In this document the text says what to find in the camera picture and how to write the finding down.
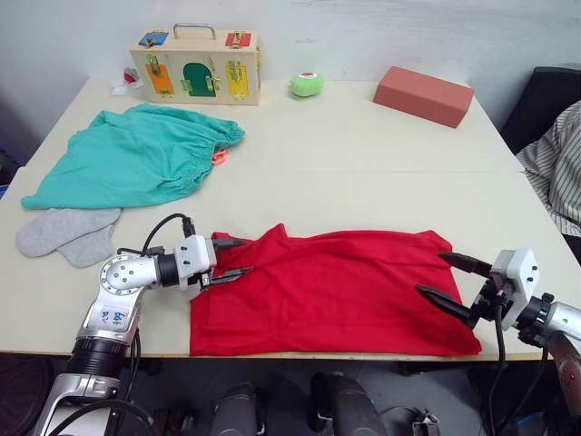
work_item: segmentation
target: teal cloth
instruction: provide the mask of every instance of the teal cloth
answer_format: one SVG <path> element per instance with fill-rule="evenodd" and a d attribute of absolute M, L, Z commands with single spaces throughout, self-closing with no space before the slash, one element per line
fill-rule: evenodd
<path fill-rule="evenodd" d="M 26 209 L 147 206 L 186 197 L 212 170 L 215 152 L 238 143 L 234 122 L 152 104 L 101 112 L 75 134 Z"/>

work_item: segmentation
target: red cloth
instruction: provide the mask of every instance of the red cloth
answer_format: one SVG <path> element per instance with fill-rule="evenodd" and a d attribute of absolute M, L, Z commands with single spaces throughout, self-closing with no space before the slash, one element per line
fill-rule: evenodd
<path fill-rule="evenodd" d="M 425 284 L 460 301 L 448 264 L 437 257 L 443 251 L 451 245 L 432 231 L 291 238 L 279 224 L 218 252 L 217 273 L 254 269 L 192 300 L 190 355 L 477 354 L 472 331 L 414 288 Z"/>

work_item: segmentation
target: black chair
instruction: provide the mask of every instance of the black chair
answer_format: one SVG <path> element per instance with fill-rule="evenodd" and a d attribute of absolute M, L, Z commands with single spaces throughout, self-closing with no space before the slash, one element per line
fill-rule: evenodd
<path fill-rule="evenodd" d="M 517 154 L 545 134 L 559 114 L 578 100 L 581 100 L 581 71 L 539 66 L 500 135 L 512 153 Z M 563 236 L 581 264 L 581 238 Z"/>

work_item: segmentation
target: metal handle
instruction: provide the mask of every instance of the metal handle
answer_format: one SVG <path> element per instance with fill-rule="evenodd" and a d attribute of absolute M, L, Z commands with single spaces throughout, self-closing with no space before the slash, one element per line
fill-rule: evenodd
<path fill-rule="evenodd" d="M 216 39 L 216 32 L 214 31 L 211 25 L 184 25 L 184 24 L 173 25 L 173 37 L 175 39 L 178 39 L 178 28 L 180 27 L 203 27 L 204 29 L 210 29 L 210 32 L 212 32 L 212 39 Z"/>

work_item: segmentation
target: person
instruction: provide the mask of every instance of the person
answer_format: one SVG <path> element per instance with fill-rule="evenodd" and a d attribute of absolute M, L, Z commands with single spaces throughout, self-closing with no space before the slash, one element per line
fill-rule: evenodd
<path fill-rule="evenodd" d="M 581 100 L 563 111 L 517 159 L 581 264 Z"/>

